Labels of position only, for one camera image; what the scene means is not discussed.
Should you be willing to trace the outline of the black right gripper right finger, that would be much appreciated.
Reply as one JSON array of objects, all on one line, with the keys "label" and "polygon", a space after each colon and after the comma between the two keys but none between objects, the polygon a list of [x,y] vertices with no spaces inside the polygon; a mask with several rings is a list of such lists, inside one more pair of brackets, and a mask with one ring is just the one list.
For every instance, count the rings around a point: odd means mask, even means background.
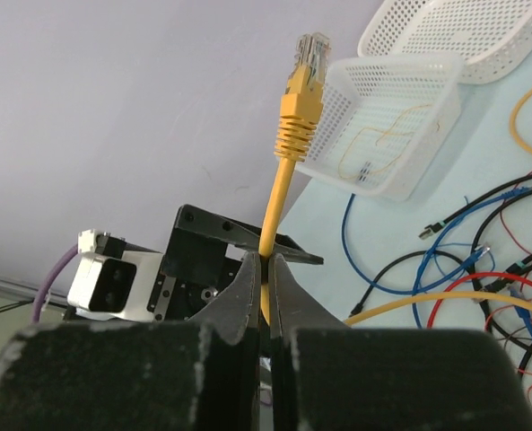
[{"label": "black right gripper right finger", "polygon": [[277,430],[532,430],[508,355],[480,330],[353,329],[269,262]]}]

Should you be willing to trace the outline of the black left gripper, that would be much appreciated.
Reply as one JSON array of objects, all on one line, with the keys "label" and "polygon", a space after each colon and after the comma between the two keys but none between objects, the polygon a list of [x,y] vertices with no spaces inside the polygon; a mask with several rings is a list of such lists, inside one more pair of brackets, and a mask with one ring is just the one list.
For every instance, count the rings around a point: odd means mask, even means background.
[{"label": "black left gripper", "polygon": [[180,207],[146,302],[150,321],[260,323],[260,285],[267,272],[276,322],[320,322],[323,306],[289,266],[324,260],[277,234],[273,260],[263,263],[257,254],[260,233],[257,226],[200,207]]}]

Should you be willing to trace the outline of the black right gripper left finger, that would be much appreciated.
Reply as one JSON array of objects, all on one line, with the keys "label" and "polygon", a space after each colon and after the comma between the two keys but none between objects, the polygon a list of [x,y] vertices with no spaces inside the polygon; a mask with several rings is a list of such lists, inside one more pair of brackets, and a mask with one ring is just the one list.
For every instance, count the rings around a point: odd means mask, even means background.
[{"label": "black right gripper left finger", "polygon": [[255,430],[259,258],[186,321],[72,321],[0,353],[0,430]]}]

